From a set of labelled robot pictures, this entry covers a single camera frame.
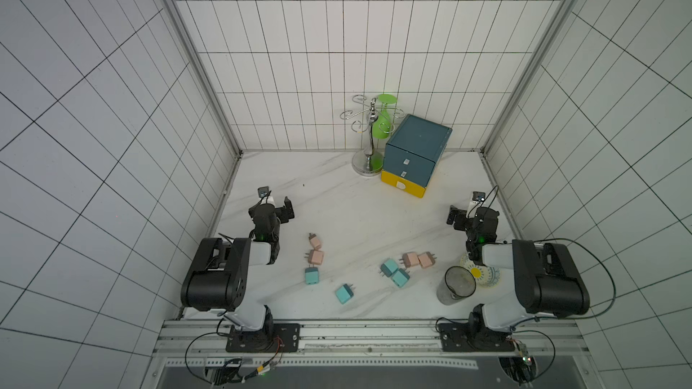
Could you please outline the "pink plug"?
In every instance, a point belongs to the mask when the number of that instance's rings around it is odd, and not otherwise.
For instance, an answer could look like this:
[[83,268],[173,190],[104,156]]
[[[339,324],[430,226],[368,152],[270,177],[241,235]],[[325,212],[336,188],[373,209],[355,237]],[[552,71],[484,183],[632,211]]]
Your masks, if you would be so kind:
[[419,254],[418,260],[421,268],[430,268],[435,264],[435,257],[429,251]]
[[314,250],[320,250],[323,246],[322,241],[315,233],[308,234],[308,241]]
[[324,252],[322,250],[311,250],[306,254],[306,260],[309,265],[321,266],[324,262]]
[[420,259],[416,252],[406,252],[401,257],[401,262],[406,268],[413,268],[420,265]]

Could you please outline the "teal yellow drawer cabinet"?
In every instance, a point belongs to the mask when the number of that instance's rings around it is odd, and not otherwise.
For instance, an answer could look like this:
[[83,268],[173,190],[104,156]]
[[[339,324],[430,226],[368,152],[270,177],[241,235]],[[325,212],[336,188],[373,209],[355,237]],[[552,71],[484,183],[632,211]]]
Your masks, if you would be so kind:
[[381,181],[423,198],[452,128],[407,115],[386,144]]

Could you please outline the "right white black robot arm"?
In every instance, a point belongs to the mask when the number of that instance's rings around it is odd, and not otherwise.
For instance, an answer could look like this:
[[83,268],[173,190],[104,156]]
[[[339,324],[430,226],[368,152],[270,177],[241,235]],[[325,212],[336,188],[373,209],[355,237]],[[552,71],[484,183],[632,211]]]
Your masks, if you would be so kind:
[[539,318],[584,315],[589,292],[566,246],[514,239],[496,243],[499,212],[489,207],[450,207],[448,225],[467,235],[467,255],[480,268],[508,269],[514,289],[488,304],[478,304],[463,322],[438,323],[444,352],[513,352],[517,326]]

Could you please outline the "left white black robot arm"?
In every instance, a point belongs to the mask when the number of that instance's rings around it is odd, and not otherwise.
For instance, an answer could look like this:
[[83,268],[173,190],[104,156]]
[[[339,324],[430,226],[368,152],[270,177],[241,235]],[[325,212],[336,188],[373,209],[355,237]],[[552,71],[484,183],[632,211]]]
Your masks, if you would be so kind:
[[180,301],[185,308],[219,313],[230,328],[217,329],[230,353],[296,352],[300,337],[297,323],[277,323],[270,308],[248,293],[249,268],[276,262],[280,227],[295,218],[292,202],[274,204],[270,190],[248,210],[253,229],[246,237],[224,234],[205,238],[182,284]]

